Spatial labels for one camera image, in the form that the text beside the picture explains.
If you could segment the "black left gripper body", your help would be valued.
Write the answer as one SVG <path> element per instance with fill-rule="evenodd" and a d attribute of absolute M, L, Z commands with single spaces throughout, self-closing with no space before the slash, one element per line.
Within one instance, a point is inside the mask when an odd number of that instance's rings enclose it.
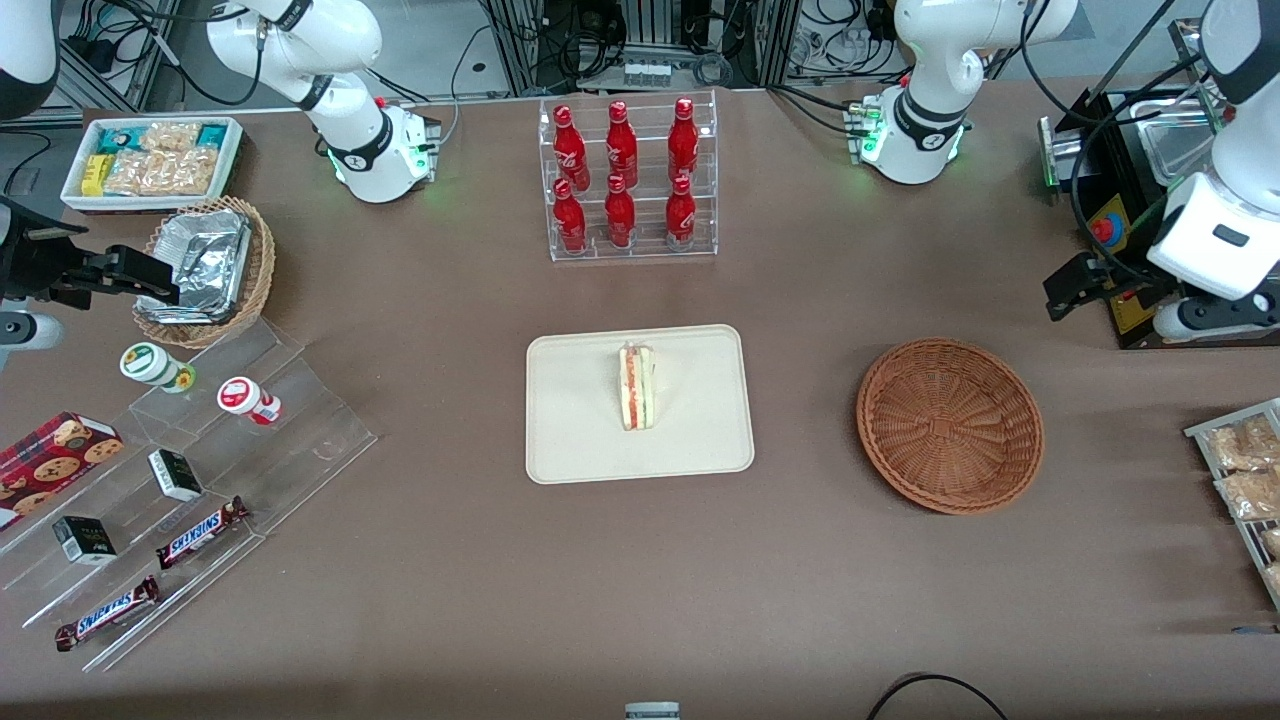
<path fill-rule="evenodd" d="M 1135 299 L 1142 307 L 1156 307 L 1170 297 L 1181 297 L 1181 282 L 1158 268 L 1125 269 L 1117 258 L 1101 252 L 1094 252 L 1094 260 L 1103 275 L 1103 301 Z"/>

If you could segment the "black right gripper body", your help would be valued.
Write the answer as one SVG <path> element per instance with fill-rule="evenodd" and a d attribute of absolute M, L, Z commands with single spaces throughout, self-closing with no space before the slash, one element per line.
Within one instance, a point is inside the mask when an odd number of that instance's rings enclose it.
<path fill-rule="evenodd" d="M 91 255 L 72 242 L 73 236 L 88 229 L 45 217 L 8 196 L 1 202 L 8 218 L 3 238 L 3 297 L 90 310 L 92 293 L 67 279 L 83 269 Z"/>

